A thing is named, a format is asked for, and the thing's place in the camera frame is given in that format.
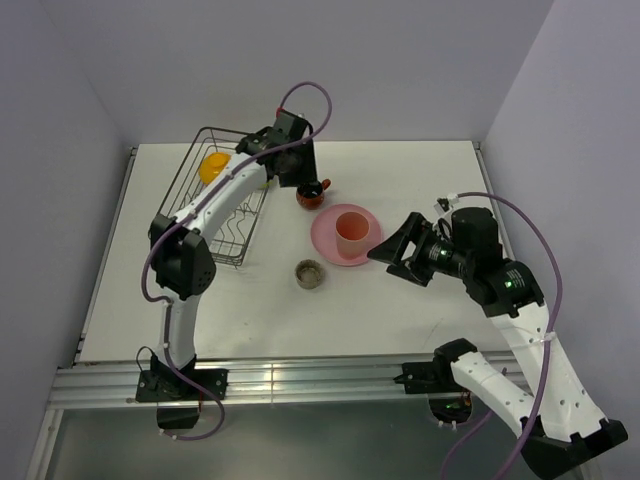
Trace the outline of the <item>dark brown ceramic mug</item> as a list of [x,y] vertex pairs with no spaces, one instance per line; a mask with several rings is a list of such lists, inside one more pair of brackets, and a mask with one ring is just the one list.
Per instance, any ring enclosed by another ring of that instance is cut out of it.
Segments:
[[324,203],[325,191],[330,186],[330,179],[300,185],[296,189],[296,201],[305,210],[317,210]]

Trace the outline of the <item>pink plastic cup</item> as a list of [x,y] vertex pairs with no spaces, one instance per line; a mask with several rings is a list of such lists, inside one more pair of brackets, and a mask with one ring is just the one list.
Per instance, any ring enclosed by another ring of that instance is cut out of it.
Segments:
[[335,222],[336,247],[339,255],[353,259],[362,255],[370,233],[368,219],[355,211],[347,211]]

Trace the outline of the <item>yellow ribbed bowl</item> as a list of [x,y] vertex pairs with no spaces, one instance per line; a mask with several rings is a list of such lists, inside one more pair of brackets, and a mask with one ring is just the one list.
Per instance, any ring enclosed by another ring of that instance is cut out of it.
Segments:
[[199,167],[200,181],[205,185],[211,184],[226,168],[231,160],[231,155],[225,152],[214,152],[206,156]]

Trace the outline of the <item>small grey speckled bowl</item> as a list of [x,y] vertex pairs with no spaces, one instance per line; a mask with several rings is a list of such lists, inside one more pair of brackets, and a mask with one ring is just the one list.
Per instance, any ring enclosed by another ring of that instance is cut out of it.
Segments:
[[301,260],[294,269],[297,284],[305,290],[312,290],[322,284],[325,277],[324,268],[315,260]]

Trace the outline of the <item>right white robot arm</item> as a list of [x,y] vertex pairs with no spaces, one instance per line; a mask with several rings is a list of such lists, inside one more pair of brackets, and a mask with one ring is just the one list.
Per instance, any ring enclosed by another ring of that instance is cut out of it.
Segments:
[[464,338],[438,347],[430,362],[404,365],[396,382],[408,393],[476,395],[523,440],[521,455],[540,479],[556,479],[625,442],[623,424],[593,402],[549,331],[549,308],[531,270],[504,257],[492,212],[462,208],[449,225],[449,233],[442,234],[413,212],[367,256],[419,286],[427,286],[436,273],[460,280],[506,340],[529,388],[508,380]]

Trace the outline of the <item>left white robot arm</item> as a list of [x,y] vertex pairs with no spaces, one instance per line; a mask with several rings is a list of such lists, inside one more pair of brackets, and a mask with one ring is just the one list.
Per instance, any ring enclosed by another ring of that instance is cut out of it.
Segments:
[[244,200],[278,180],[306,186],[317,178],[313,136],[303,117],[279,109],[273,125],[243,136],[234,150],[214,151],[188,199],[160,209],[149,227],[150,252],[141,274],[143,297],[162,306],[161,336],[142,373],[146,387],[183,399],[204,383],[195,370],[195,326],[203,293],[216,275],[211,244]]

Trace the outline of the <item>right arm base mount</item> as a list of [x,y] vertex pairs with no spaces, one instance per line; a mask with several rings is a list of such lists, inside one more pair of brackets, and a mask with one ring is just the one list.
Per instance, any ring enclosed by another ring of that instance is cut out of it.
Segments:
[[393,378],[396,385],[401,385],[407,395],[440,394],[451,391],[437,377],[432,362],[405,362],[402,372]]

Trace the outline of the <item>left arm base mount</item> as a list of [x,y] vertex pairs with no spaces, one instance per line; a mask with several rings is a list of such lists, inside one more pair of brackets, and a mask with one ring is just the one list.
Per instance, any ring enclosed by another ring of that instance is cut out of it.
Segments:
[[[196,359],[190,361],[176,374],[162,363],[155,353],[151,354],[150,366],[140,371],[135,394],[137,403],[159,404],[156,408],[156,423],[160,433],[182,441],[195,441],[216,434],[226,418],[222,401],[228,386],[229,371],[223,368],[197,369]],[[220,416],[215,426],[205,433],[186,434],[193,429],[203,410],[205,401],[213,401]]]

